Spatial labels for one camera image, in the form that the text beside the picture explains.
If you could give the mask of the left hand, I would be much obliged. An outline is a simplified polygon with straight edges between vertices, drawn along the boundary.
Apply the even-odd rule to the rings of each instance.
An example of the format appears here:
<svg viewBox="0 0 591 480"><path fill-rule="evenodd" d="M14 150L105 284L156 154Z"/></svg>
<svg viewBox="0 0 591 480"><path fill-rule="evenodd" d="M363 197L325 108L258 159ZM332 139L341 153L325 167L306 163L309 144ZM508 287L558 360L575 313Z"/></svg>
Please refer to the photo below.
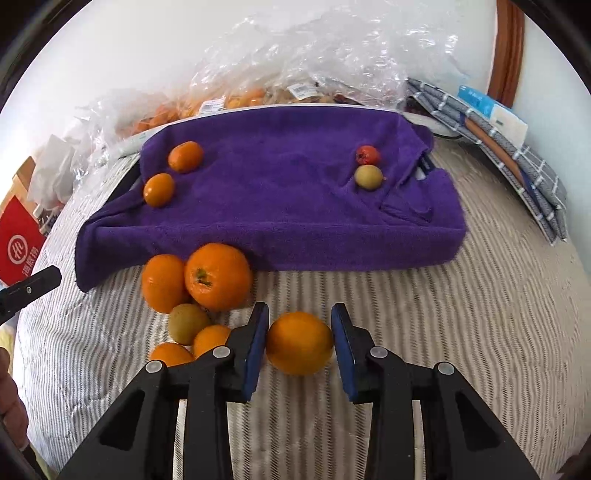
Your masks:
<svg viewBox="0 0 591 480"><path fill-rule="evenodd" d="M18 395L17 386L8 372L10 355L3 347L0 348L0 355L1 423L14 445L20 451L24 451L29 446L27 438L28 416Z"/></svg>

